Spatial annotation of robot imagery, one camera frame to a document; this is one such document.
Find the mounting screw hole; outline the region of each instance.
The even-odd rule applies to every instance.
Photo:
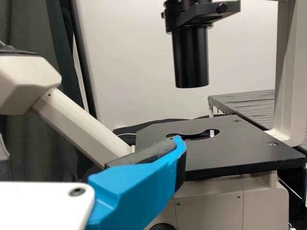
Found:
[[[69,192],[69,195],[70,196],[81,196],[84,193],[85,193],[84,188],[75,188]]]
[[[267,145],[270,145],[270,146],[278,146],[279,144],[276,143],[276,142],[268,142]]]

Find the black stage plate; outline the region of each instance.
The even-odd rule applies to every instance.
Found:
[[[137,132],[136,150],[160,142],[169,134],[195,135],[208,129],[220,132],[213,138],[186,141],[186,181],[306,164],[302,153],[236,115],[151,125]]]

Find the gray fabric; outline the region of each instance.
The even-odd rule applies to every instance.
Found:
[[[0,40],[9,41],[12,0],[0,0]]]
[[[0,135],[0,181],[10,181],[10,163],[9,154],[4,146],[2,136]]]
[[[10,44],[39,53],[58,69],[45,0],[12,1]],[[77,179],[74,147],[33,112],[9,116],[5,140],[13,180]]]

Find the white panel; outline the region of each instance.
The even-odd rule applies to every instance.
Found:
[[[75,188],[80,196],[69,196]],[[94,190],[80,183],[0,183],[0,229],[81,230],[94,204]]]
[[[176,89],[162,0],[76,0],[99,120],[108,128],[208,114],[212,94],[274,88],[277,2],[242,0],[209,30],[210,85]]]
[[[277,183],[277,188],[244,191],[244,230],[288,230],[289,194]]]
[[[243,192],[175,199],[179,230],[242,230]]]

